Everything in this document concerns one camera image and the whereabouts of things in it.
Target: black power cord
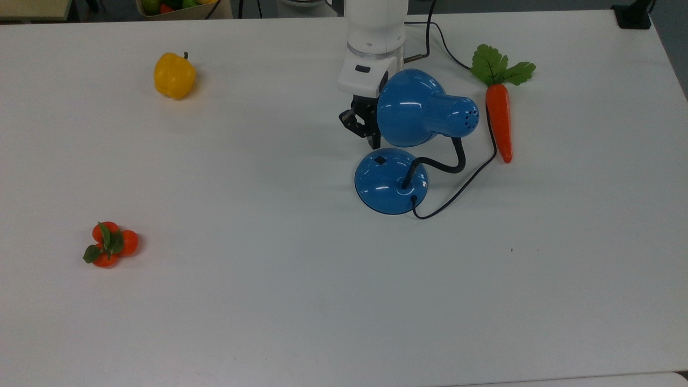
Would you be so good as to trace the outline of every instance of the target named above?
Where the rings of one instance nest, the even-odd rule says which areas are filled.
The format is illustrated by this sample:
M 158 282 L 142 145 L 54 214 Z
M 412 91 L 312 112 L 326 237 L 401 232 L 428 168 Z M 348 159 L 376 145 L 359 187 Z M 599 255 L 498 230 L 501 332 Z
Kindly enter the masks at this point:
M 263 18 L 263 10 L 261 9 L 260 6 L 260 0 L 256 0 L 256 3 L 258 3 L 258 15 L 260 18 Z M 237 13 L 237 19 L 243 19 L 244 18 L 244 0 L 239 0 L 239 12 Z
M 435 10 L 436 3 L 437 0 L 432 0 L 432 4 L 430 4 L 430 10 L 428 11 L 428 21 L 418 22 L 419 24 L 427 24 L 425 28 L 425 54 L 418 54 L 409 56 L 408 58 L 404 58 L 404 63 L 410 63 L 413 61 L 417 61 L 418 59 L 423 59 L 430 56 L 430 22 L 432 21 L 432 13 Z
M 473 175 L 471 175 L 471 178 L 469 178 L 468 181 L 466 181 L 466 182 L 461 186 L 461 188 L 459 189 L 459 191 L 458 191 L 456 194 L 454 194 L 454 196 L 452 196 L 451 199 L 449 199 L 446 203 L 444 203 L 440 208 L 438 208 L 437 210 L 435 210 L 435 212 L 431 213 L 430 215 L 425 215 L 425 216 L 420 216 L 420 215 L 418 215 L 418 212 L 416 211 L 416 208 L 417 208 L 417 206 L 416 206 L 416 201 L 418 200 L 418 197 L 417 197 L 416 195 L 413 195 L 413 196 L 411 197 L 411 204 L 412 204 L 411 209 L 413 210 L 413 214 L 414 214 L 418 219 L 432 218 L 433 216 L 435 216 L 435 215 L 437 215 L 438 213 L 440 213 L 443 209 L 447 208 L 454 200 L 456 200 L 456 198 L 459 197 L 459 195 L 461 195 L 461 193 L 466 189 L 466 187 L 468 187 L 468 185 L 471 184 L 471 182 L 473 181 L 473 179 L 475 179 L 475 177 L 480 173 L 480 171 L 482 171 L 485 167 L 487 167 L 487 165 L 488 165 L 490 162 L 492 162 L 492 160 L 495 159 L 495 157 L 496 157 L 496 155 L 497 155 L 497 143 L 495 142 L 495 134 L 492 132 L 492 125 L 490 124 L 490 111 L 487 109 L 487 104 L 485 104 L 485 113 L 486 113 L 486 115 L 487 115 L 487 127 L 488 127 L 488 129 L 489 129 L 489 131 L 490 131 L 490 139 L 492 140 L 492 156 L 491 156 L 485 163 L 483 163 L 482 165 L 480 165 L 480 168 L 478 168 L 475 172 L 473 172 Z
M 408 25 L 414 25 L 414 24 L 425 24 L 425 54 L 418 54 L 418 55 L 413 55 L 409 56 L 408 58 L 404 59 L 404 63 L 409 63 L 413 61 L 417 61 L 418 59 L 423 59 L 427 58 L 430 56 L 430 25 L 434 25 L 437 27 L 437 30 L 440 32 L 440 37 L 442 38 L 442 44 L 444 45 L 444 49 L 447 51 L 447 54 L 461 67 L 463 67 L 466 70 L 470 70 L 471 68 L 469 66 L 466 66 L 465 64 L 461 63 L 458 59 L 456 59 L 455 56 L 452 55 L 451 51 L 449 51 L 449 47 L 447 47 L 447 41 L 444 40 L 444 34 L 442 33 L 442 28 L 432 21 L 432 15 L 435 10 L 435 3 L 437 3 L 437 0 L 433 0 L 432 4 L 430 5 L 430 10 L 428 11 L 428 19 L 427 21 L 407 21 L 404 24 Z
M 217 6 L 219 5 L 220 1 L 222 1 L 222 0 L 217 0 L 215 2 L 213 9 L 210 12 L 208 12 L 208 16 L 206 16 L 205 20 L 208 20 L 213 15 L 213 12 L 215 11 L 215 9 L 217 9 Z
M 442 33 L 442 28 L 440 28 L 440 26 L 439 26 L 437 23 L 435 23 L 434 21 L 431 21 L 430 23 L 427 23 L 426 21 L 407 21 L 405 24 L 428 24 L 428 25 L 432 24 L 432 25 L 434 25 L 435 27 L 437 27 L 437 31 L 440 32 L 440 37 L 442 38 L 442 44 L 444 45 L 444 49 L 447 51 L 447 54 L 449 54 L 449 56 L 450 56 L 450 57 L 454 60 L 454 62 L 456 62 L 456 64 L 458 64 L 459 66 L 463 67 L 463 68 L 466 69 L 466 70 L 470 70 L 470 69 L 471 69 L 469 66 L 466 66 L 465 64 L 461 63 L 461 61 L 459 61 L 458 59 L 456 59 L 456 57 L 452 55 L 451 51 L 449 51 L 449 47 L 447 47 L 447 41 L 444 40 L 444 34 Z M 428 42 L 428 44 L 427 44 L 427 52 L 428 52 L 428 53 L 427 53 L 426 55 L 420 55 L 422 58 L 427 58 L 427 57 L 430 55 L 430 45 L 429 45 L 430 40 L 429 40 L 429 38 L 427 39 L 427 42 Z

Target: lamp base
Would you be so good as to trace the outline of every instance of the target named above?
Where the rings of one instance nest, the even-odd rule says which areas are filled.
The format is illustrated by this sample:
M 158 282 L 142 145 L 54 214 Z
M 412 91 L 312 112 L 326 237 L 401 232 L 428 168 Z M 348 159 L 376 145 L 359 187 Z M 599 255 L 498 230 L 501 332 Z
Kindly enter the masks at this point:
M 418 206 L 428 190 L 427 172 L 422 165 L 416 168 L 408 188 L 401 188 L 414 159 L 409 152 L 396 148 L 368 154 L 356 168 L 354 184 L 358 197 L 380 213 L 398 215 L 411 211 L 411 196 L 417 197 Z

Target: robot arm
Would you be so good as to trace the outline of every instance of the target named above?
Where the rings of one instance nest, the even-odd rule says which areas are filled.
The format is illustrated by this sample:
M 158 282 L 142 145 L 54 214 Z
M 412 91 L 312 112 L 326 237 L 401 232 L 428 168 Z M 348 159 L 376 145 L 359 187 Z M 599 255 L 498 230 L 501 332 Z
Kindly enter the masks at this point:
M 326 1 L 332 6 L 333 0 Z M 339 119 L 357 136 L 367 138 L 373 149 L 380 147 L 378 97 L 404 63 L 408 7 L 408 0 L 343 0 L 347 48 L 337 85 L 354 98 L 351 109 Z
M 401 70 L 408 0 L 345 0 L 347 49 L 339 89 L 378 98 L 384 82 Z

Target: carrot leaves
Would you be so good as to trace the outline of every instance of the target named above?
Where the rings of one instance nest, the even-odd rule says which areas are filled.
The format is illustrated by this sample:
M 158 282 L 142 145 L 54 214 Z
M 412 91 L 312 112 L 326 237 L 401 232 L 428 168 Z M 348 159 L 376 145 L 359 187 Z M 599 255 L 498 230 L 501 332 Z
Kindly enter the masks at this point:
M 502 56 L 496 48 L 481 44 L 473 53 L 471 73 L 488 87 L 503 82 L 520 85 L 533 77 L 535 65 L 530 62 L 519 62 L 507 68 L 508 57 Z

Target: lamp shade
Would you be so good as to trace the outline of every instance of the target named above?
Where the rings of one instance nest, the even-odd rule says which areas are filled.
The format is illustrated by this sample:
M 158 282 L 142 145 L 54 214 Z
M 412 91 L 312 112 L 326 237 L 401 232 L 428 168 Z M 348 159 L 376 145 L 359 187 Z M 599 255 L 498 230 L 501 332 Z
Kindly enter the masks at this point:
M 383 88 L 377 117 L 388 143 L 414 147 L 437 134 L 468 136 L 480 114 L 470 98 L 449 96 L 427 73 L 408 69 L 395 74 Z

